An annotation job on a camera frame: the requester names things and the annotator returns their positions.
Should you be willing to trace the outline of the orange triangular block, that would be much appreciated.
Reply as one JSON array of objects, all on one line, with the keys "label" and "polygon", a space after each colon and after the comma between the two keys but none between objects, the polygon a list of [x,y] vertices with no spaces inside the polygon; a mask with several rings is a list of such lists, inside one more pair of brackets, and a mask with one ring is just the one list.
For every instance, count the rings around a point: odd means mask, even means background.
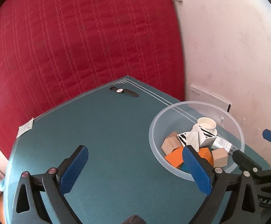
[{"label": "orange triangular block", "polygon": [[211,166],[214,166],[212,153],[209,148],[200,148],[198,151],[198,155],[204,159],[206,159]]}]

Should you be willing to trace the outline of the orange textured block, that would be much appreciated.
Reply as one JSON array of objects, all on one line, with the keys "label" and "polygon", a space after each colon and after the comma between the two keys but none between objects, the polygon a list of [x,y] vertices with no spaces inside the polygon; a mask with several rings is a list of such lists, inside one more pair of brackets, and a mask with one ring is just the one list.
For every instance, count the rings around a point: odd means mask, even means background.
[{"label": "orange textured block", "polygon": [[180,168],[183,164],[182,157],[183,147],[179,147],[173,150],[170,154],[165,156],[166,161],[172,165],[174,168]]}]

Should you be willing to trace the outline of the light beige wooden block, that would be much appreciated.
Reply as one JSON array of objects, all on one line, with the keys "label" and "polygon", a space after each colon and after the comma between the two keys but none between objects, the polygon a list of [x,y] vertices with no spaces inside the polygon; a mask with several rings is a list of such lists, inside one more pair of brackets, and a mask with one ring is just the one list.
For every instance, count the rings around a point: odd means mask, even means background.
[{"label": "light beige wooden block", "polygon": [[225,167],[228,164],[228,153],[224,148],[212,150],[214,167]]}]

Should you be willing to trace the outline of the white striped triangular block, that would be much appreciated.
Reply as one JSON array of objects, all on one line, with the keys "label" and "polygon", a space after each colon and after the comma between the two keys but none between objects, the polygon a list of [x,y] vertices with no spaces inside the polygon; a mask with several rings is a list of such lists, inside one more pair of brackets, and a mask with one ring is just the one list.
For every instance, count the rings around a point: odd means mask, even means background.
[{"label": "white striped triangular block", "polygon": [[184,147],[185,145],[187,145],[187,138],[189,134],[192,132],[198,133],[198,143],[199,143],[200,148],[211,145],[217,137],[217,135],[214,135],[212,132],[207,131],[205,128],[196,127],[196,128],[193,128],[191,131],[186,131],[186,132],[177,134],[178,140],[181,142],[181,144]]}]

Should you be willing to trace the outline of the white triangular prism block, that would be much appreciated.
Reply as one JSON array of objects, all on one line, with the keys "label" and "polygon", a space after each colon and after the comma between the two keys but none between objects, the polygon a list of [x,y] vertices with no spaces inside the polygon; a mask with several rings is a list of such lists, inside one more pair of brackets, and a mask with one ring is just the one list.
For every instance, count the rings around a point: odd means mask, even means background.
[{"label": "white triangular prism block", "polygon": [[196,152],[199,152],[199,133],[200,127],[195,124],[187,135],[187,145],[191,145]]}]

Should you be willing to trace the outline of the small white labelled box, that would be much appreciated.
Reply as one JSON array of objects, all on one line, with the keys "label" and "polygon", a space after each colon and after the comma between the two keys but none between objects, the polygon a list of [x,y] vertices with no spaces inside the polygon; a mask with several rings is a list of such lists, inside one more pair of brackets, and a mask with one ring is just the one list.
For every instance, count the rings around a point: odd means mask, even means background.
[{"label": "small white labelled box", "polygon": [[237,151],[238,148],[235,147],[233,144],[228,142],[227,140],[217,136],[213,142],[213,144],[210,147],[212,150],[217,149],[225,149],[228,155],[232,155],[233,152]]}]

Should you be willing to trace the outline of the tan wooden square block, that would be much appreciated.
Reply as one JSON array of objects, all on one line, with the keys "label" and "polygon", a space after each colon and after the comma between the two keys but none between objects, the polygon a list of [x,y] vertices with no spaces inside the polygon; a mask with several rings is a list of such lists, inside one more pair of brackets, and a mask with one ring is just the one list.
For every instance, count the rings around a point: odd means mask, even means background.
[{"label": "tan wooden square block", "polygon": [[177,132],[173,131],[169,136],[165,138],[163,141],[163,144],[161,146],[163,152],[165,155],[171,154],[172,151],[176,150],[179,147],[182,147],[183,145],[179,141],[177,137]]}]

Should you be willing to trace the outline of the clear plastic bowl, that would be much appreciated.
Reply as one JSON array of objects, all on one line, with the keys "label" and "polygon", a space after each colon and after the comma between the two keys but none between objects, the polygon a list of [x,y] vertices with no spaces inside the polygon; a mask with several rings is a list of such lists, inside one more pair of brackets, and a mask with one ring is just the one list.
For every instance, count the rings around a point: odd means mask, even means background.
[{"label": "clear plastic bowl", "polygon": [[245,140],[242,129],[237,121],[222,108],[200,101],[185,101],[174,104],[165,104],[153,119],[149,128],[149,143],[158,162],[172,174],[188,181],[193,181],[191,174],[171,166],[165,160],[165,153],[161,145],[165,138],[176,131],[184,133],[190,131],[201,117],[213,119],[216,124],[218,136],[230,142],[234,147],[245,151]]}]

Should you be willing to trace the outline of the blue block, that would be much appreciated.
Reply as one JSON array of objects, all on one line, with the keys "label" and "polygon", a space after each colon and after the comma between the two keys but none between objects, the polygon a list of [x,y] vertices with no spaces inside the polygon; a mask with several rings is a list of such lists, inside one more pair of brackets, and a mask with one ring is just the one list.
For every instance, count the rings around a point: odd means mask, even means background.
[{"label": "blue block", "polygon": [[185,163],[183,163],[180,167],[180,170],[183,171],[183,172],[189,172],[187,166],[185,165]]}]

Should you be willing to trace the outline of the white paper leaflet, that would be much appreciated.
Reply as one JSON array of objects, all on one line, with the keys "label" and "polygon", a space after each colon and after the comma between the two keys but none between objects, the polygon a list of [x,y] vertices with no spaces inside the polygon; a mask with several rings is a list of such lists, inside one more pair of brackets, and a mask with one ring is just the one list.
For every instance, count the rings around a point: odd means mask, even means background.
[{"label": "white paper leaflet", "polygon": [[19,138],[33,127],[34,119],[30,119],[27,123],[19,127],[16,138]]}]

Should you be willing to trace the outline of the light blue waste bin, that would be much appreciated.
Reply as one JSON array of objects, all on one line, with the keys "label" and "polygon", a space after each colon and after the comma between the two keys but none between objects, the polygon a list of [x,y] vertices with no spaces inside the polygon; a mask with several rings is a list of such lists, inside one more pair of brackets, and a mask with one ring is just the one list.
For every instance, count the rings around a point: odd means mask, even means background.
[{"label": "light blue waste bin", "polygon": [[4,188],[5,188],[5,179],[3,178],[3,179],[0,181],[0,192],[3,192],[3,191],[4,191]]}]

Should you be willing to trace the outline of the black wrist watch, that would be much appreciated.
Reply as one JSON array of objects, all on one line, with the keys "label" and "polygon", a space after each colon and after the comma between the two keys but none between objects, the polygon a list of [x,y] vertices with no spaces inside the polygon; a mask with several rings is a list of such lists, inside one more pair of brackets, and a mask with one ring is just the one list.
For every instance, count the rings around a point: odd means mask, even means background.
[{"label": "black wrist watch", "polygon": [[126,93],[126,94],[130,94],[130,95],[132,95],[132,96],[134,96],[136,98],[139,97],[139,95],[137,93],[135,93],[134,91],[131,91],[129,89],[126,89],[126,88],[117,88],[115,86],[112,86],[112,87],[110,87],[110,90],[115,91],[118,94]]}]

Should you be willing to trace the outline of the red quilted mattress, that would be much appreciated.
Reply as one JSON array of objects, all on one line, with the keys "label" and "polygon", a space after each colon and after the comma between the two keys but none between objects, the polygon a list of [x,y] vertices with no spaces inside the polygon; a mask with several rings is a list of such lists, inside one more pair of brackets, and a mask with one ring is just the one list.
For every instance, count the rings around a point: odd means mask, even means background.
[{"label": "red quilted mattress", "polygon": [[6,0],[0,8],[0,150],[19,127],[126,75],[179,100],[184,60],[173,0]]}]

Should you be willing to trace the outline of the white box by wall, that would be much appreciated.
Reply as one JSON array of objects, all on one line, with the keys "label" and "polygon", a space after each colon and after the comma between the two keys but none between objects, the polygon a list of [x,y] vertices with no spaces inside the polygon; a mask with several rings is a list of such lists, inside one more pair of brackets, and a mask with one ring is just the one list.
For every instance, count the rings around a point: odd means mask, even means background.
[{"label": "white box by wall", "polygon": [[230,112],[230,109],[231,109],[230,102],[227,102],[226,100],[224,100],[224,99],[222,99],[222,98],[220,98],[210,92],[202,90],[194,85],[190,86],[189,100],[213,104],[213,105],[216,105],[216,106],[224,109],[226,112]]}]

